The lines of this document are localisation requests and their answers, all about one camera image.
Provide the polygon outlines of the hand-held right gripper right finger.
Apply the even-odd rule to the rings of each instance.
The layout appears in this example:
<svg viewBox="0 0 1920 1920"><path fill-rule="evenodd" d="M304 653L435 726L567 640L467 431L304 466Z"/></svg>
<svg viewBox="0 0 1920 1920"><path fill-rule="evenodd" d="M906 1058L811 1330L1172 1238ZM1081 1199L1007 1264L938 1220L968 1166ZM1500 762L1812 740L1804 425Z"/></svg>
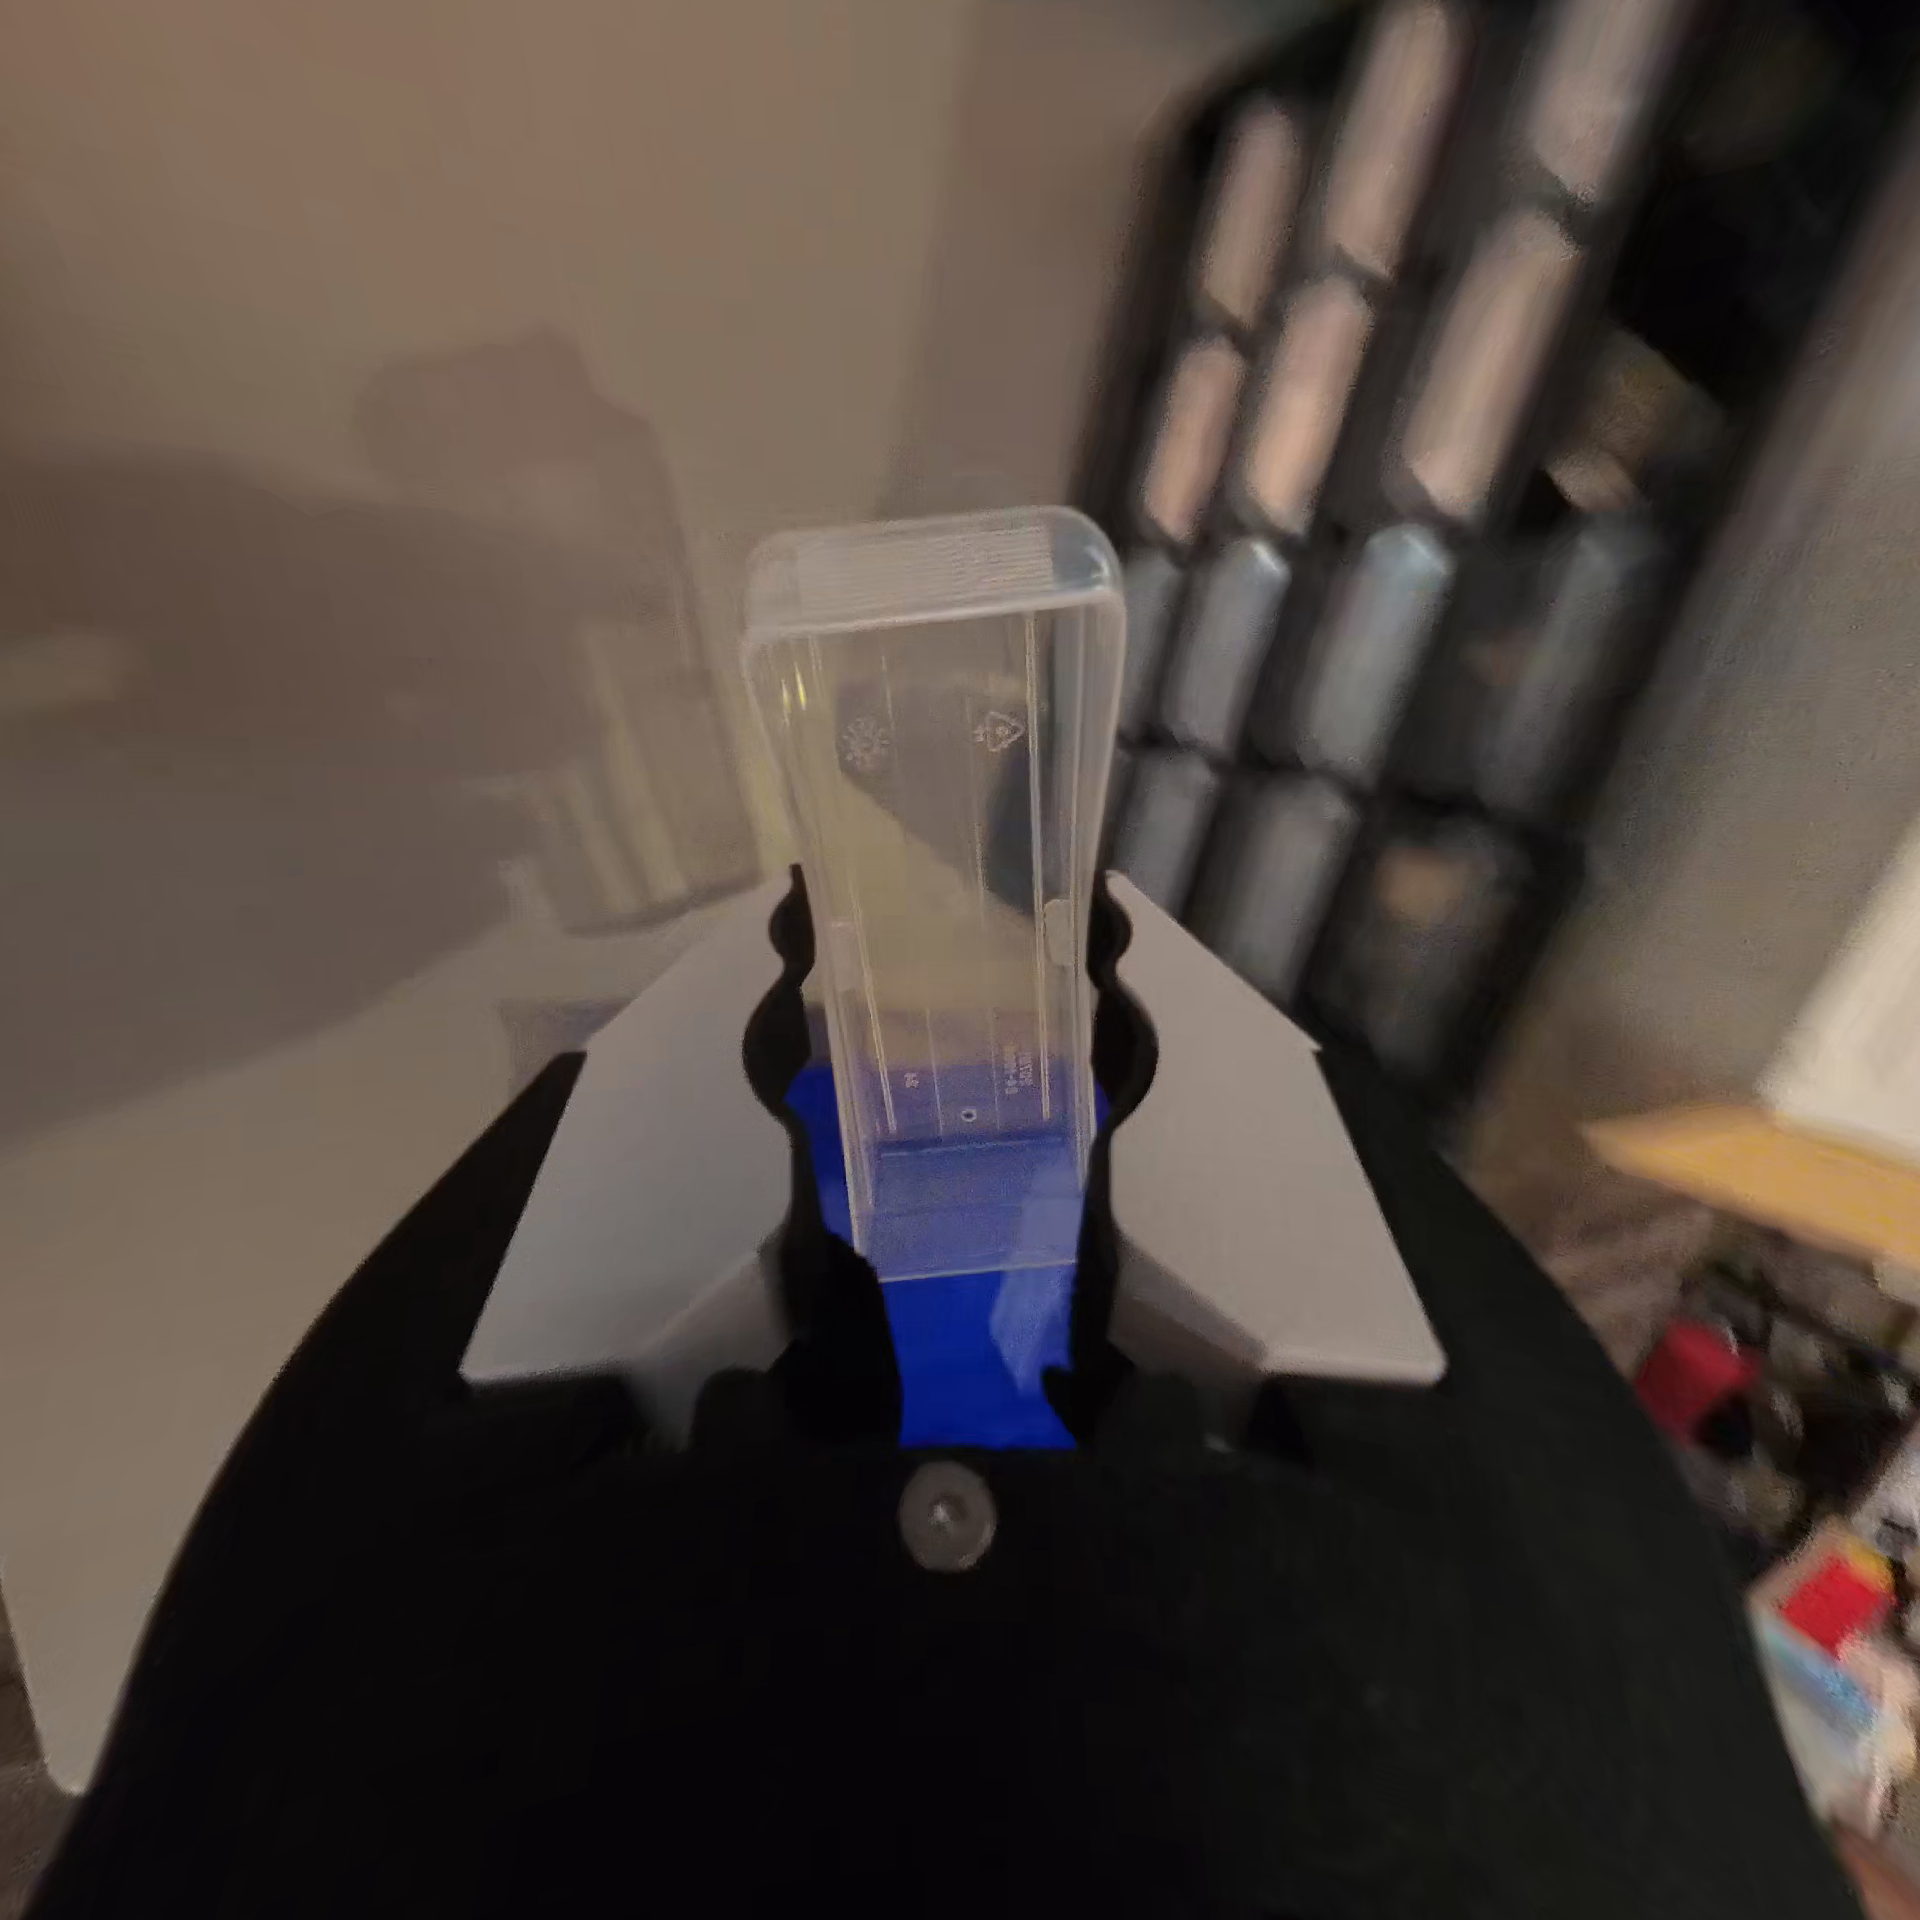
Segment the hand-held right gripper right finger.
<svg viewBox="0 0 1920 1920"><path fill-rule="evenodd" d="M1318 1046L1115 870L1085 988L1095 1126L1044 1372L1072 1440L1146 1374L1189 1390L1223 1443L1277 1443L1311 1388L1431 1390L1450 1358Z"/></svg>

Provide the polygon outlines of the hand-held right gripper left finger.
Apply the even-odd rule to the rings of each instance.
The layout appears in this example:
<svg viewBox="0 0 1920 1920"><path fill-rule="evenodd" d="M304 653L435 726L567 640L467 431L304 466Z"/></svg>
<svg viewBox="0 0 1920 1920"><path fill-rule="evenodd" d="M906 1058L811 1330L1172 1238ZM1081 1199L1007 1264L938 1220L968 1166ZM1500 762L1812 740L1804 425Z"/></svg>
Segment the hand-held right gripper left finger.
<svg viewBox="0 0 1920 1920"><path fill-rule="evenodd" d="M731 900L577 1058L467 1388L617 1381L683 1450L733 1374L830 1443L902 1440L886 1286L830 1226L794 1085L819 962L801 870Z"/></svg>

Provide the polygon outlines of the blue plastic bin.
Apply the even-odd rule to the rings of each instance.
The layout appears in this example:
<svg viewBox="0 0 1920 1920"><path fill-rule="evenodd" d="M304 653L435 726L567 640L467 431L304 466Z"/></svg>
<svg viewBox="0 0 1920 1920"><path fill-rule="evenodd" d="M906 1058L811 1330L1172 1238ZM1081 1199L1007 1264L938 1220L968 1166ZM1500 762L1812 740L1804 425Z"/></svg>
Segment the blue plastic bin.
<svg viewBox="0 0 1920 1920"><path fill-rule="evenodd" d="M806 1062L784 1091L801 1120L822 1226L858 1253L886 1300L906 1450L1067 1456L1051 1374L1072 1366L1081 1182L1044 1133L906 1137L873 1152L873 1208L852 1213L838 1085Z"/></svg>

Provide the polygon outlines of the clear plastic drawer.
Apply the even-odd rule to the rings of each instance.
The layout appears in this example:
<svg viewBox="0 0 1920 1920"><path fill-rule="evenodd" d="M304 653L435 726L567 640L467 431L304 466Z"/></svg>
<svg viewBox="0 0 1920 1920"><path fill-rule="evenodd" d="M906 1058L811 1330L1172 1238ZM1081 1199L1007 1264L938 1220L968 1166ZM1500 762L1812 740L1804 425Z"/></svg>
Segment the clear plastic drawer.
<svg viewBox="0 0 1920 1920"><path fill-rule="evenodd" d="M768 539L739 661L797 834L850 1226L886 1282L1072 1269L1121 568L1072 506Z"/></svg>

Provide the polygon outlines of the group of clear cabinet drawers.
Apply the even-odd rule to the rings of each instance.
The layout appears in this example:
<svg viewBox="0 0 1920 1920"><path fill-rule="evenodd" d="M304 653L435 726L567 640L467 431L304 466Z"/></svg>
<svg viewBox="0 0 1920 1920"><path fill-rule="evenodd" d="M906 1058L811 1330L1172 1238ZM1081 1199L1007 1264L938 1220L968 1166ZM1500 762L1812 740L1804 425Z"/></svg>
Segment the group of clear cabinet drawers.
<svg viewBox="0 0 1920 1920"><path fill-rule="evenodd" d="M1337 3L1193 135L1139 337L1116 870L1404 1075L1577 870L1670 379L1606 324L1690 3Z"/></svg>

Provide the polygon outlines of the black drawer cabinet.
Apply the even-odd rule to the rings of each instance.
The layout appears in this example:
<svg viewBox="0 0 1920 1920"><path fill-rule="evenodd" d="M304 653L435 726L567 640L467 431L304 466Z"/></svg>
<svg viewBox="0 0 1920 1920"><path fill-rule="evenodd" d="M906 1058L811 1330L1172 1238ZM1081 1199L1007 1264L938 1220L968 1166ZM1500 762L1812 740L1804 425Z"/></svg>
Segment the black drawer cabinet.
<svg viewBox="0 0 1920 1920"><path fill-rule="evenodd" d="M1121 282L1095 361L1085 437L1075 457L1081 506L1116 539L1121 587L1134 539L1116 515L1130 493L1130 441L1139 414L1139 337L1155 332L1161 272L1178 282L1186 200L1206 141L1193 124L1235 86L1259 83L1286 47L1311 39L1337 3L1273 3L1277 35L1211 77L1172 111L1151 149L1139 230L1121 252ZM1618 263L1606 292L1606 324L1643 348L1643 369L1670 379L1662 441L1643 444L1668 466L1643 466L1668 568L1643 600L1643 653L1623 687L1618 718L1606 733L1593 775L1577 784L1577 870L1543 926L1522 945L1528 970L1495 1025L1469 1039L1437 1075L1404 1075L1338 1028L1311 1037L1355 1046L1431 1120L1456 1120L1551 941L1569 923L1593 841L1598 784L1618 762L1618 733L1642 705L1674 612L1690 591L1706 543L1719 539L1732 485L1753 466L1764 425L1781 414L1781 390L1812 337L1817 312L1846 261L1866 191L1887 169L1887 147L1914 103L1914 3L1690 3L1670 69L1670 93L1653 141L1643 191L1632 208Z"/></svg>

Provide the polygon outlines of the light wooden board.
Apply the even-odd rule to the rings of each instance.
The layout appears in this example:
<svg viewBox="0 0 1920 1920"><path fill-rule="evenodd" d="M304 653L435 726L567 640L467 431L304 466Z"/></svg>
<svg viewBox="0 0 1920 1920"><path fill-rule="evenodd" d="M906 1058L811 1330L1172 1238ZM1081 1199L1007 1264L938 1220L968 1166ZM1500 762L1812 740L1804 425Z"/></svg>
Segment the light wooden board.
<svg viewBox="0 0 1920 1920"><path fill-rule="evenodd" d="M1581 1121L1618 1173L1863 1264L1920 1269L1920 1166L1764 1108L1662 1108Z"/></svg>

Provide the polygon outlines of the printed instruction sheet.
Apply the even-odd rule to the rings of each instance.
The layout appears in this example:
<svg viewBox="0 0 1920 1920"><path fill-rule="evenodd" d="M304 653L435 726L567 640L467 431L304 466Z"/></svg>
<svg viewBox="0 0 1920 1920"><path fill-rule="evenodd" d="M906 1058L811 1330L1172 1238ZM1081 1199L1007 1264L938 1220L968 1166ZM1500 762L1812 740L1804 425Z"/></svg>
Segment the printed instruction sheet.
<svg viewBox="0 0 1920 1920"><path fill-rule="evenodd" d="M1789 1018L1759 1097L1801 1133L1920 1160L1920 828L1878 877L1812 1000Z"/></svg>

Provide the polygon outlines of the colourful small box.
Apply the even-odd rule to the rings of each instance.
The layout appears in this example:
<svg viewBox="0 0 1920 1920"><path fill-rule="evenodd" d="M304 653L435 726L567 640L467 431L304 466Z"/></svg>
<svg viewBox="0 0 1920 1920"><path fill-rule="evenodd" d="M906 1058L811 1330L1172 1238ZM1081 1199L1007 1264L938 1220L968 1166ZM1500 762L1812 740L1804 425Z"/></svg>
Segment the colourful small box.
<svg viewBox="0 0 1920 1920"><path fill-rule="evenodd" d="M1789 1771L1824 1820L1878 1835L1914 1781L1920 1675L1897 1639L1893 1562L1817 1520L1750 1588L1750 1630Z"/></svg>

